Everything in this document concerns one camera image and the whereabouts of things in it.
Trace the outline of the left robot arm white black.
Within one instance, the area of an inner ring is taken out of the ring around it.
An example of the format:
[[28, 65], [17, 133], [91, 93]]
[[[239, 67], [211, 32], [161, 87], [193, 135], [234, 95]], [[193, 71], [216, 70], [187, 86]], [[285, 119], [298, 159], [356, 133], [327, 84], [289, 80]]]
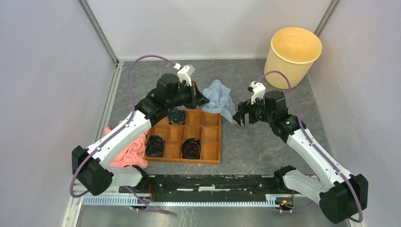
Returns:
[[209, 100], [194, 81], [170, 73], [162, 75], [156, 87], [134, 105], [116, 128], [87, 148], [77, 146], [72, 150], [71, 196], [78, 198], [87, 193], [97, 196], [105, 192], [114, 177], [108, 170], [110, 163], [135, 138], [167, 117], [175, 107], [196, 109], [207, 103]]

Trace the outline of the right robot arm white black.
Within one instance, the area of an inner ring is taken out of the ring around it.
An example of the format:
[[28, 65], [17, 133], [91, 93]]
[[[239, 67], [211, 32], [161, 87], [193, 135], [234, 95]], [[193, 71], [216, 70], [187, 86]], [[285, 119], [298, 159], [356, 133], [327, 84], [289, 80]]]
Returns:
[[301, 193], [318, 204], [325, 217], [334, 224], [356, 214], [359, 215], [358, 222], [362, 222], [368, 201], [368, 180], [362, 174], [352, 174], [330, 156], [307, 126], [289, 113], [283, 92], [269, 91], [261, 98], [240, 102], [233, 119], [242, 126], [246, 115], [250, 124], [267, 123], [316, 175], [313, 179], [292, 166], [285, 166], [274, 173], [273, 187], [277, 192], [294, 190]]

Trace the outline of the light blue plastic trash bag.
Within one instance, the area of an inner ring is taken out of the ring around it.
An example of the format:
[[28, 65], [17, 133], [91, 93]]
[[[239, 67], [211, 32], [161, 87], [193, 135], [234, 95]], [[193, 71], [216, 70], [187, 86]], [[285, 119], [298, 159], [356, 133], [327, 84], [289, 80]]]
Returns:
[[220, 80], [214, 80], [211, 85], [202, 92], [209, 100], [209, 102], [202, 107], [202, 110], [210, 114], [220, 114], [230, 123], [236, 123], [233, 119], [236, 110], [230, 92], [231, 89], [224, 86]]

